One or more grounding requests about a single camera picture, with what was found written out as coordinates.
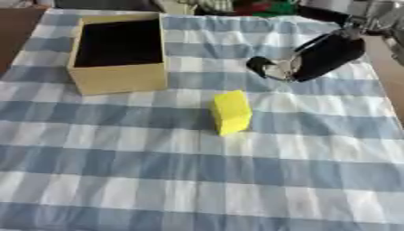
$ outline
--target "checkered tablecloth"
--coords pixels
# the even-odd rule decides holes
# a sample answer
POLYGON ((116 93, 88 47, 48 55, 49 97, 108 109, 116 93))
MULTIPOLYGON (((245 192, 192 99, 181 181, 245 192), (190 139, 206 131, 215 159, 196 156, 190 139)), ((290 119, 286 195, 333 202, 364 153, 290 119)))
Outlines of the checkered tablecloth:
POLYGON ((82 97, 80 14, 116 13, 48 10, 0 81, 0 228, 404 230, 403 133, 367 58, 306 83, 245 67, 335 25, 165 15, 169 89, 82 97), (252 123, 220 137, 207 104, 234 89, 252 123))

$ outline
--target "cardboard box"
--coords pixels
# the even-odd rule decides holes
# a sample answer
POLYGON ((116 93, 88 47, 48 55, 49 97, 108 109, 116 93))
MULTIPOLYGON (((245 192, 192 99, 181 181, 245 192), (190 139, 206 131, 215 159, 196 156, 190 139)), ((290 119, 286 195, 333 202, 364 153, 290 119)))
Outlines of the cardboard box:
POLYGON ((81 94, 167 87, 158 13, 86 16, 76 33, 68 71, 81 94))

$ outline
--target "yellow sponge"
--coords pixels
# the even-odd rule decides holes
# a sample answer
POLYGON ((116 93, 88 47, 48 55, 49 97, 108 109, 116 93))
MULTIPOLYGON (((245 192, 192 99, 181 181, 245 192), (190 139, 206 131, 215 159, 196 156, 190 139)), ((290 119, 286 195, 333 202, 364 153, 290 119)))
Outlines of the yellow sponge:
POLYGON ((245 130, 250 124, 252 111, 241 90, 216 95, 211 110, 220 135, 245 130))

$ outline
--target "tablecloth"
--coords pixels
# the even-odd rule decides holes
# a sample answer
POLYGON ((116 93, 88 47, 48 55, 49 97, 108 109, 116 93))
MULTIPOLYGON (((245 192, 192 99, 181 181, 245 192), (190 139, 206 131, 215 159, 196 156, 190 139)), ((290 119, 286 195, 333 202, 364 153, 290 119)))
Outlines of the tablecloth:
POLYGON ((245 67, 336 25, 163 15, 169 88, 82 97, 81 14, 130 13, 48 10, 0 81, 1 228, 404 229, 403 133, 368 59, 306 83, 245 67), (234 89, 252 123, 221 137, 208 104, 234 89))

